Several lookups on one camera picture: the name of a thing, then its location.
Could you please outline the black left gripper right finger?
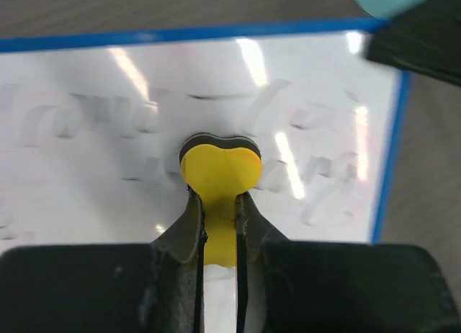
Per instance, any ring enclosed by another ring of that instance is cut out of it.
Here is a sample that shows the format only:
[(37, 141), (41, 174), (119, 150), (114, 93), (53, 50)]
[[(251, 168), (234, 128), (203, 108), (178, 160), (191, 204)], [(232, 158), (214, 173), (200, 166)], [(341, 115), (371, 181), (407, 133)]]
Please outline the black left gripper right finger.
[(236, 200), (238, 332), (458, 332), (435, 259), (405, 244), (293, 241)]

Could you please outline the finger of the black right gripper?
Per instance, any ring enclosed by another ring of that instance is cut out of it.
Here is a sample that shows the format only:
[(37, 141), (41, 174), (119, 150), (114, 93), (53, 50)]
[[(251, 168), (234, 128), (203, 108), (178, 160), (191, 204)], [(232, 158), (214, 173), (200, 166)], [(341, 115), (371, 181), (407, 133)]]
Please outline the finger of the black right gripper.
[(460, 0), (424, 0), (378, 27), (365, 58), (460, 85)]

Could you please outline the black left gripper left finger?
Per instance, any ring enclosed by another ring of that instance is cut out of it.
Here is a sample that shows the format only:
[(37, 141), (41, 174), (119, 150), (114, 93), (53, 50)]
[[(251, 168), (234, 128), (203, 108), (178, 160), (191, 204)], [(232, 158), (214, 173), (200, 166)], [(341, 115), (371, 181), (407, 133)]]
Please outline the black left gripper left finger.
[(205, 215), (144, 244), (15, 247), (1, 256), (3, 332), (202, 332)]

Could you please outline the yellow bone-shaped eraser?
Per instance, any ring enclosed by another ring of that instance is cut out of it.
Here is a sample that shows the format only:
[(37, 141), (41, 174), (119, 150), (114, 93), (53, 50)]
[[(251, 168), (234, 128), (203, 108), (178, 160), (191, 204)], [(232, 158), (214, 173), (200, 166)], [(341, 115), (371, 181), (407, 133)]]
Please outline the yellow bone-shaped eraser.
[(236, 200), (256, 186), (261, 152), (244, 136), (190, 136), (179, 152), (183, 180), (200, 197), (205, 213), (204, 263), (236, 266)]

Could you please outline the blue-framed whiteboard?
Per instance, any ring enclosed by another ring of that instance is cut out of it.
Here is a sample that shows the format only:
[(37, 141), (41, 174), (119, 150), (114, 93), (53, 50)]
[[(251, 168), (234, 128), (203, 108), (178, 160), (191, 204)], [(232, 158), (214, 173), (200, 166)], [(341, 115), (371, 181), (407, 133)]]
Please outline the blue-framed whiteboard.
[(376, 19), (3, 39), (3, 332), (376, 332), (408, 74)]

